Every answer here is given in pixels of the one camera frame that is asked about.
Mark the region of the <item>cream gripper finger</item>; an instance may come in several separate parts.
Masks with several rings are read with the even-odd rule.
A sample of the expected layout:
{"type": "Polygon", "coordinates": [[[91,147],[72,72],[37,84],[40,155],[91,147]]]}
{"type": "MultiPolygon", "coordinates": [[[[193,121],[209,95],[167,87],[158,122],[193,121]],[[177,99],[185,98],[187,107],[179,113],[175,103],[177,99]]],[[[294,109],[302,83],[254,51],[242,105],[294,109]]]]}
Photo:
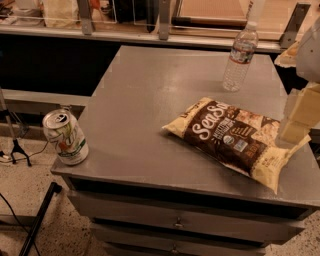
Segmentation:
{"type": "Polygon", "coordinates": [[[300,127],[297,144],[320,122],[320,84],[308,83],[298,91],[295,106],[289,115],[289,119],[298,123],[300,127]]]}
{"type": "Polygon", "coordinates": [[[299,124],[289,119],[289,115],[295,106],[299,91],[292,89],[287,97],[287,101],[283,110],[283,118],[280,122],[278,134],[276,137],[276,145],[281,148],[292,148],[297,144],[297,135],[299,133],[299,124]]]}

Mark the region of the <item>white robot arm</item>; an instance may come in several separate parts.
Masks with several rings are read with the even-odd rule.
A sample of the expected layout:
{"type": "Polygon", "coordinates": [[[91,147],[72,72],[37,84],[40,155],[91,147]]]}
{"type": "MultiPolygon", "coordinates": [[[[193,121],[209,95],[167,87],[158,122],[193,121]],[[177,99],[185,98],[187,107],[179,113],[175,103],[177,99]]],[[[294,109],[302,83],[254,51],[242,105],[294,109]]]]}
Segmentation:
{"type": "Polygon", "coordinates": [[[320,122],[320,17],[303,35],[295,60],[296,74],[308,84],[292,89],[287,98],[276,139],[286,148],[307,142],[310,130],[320,122]]]}

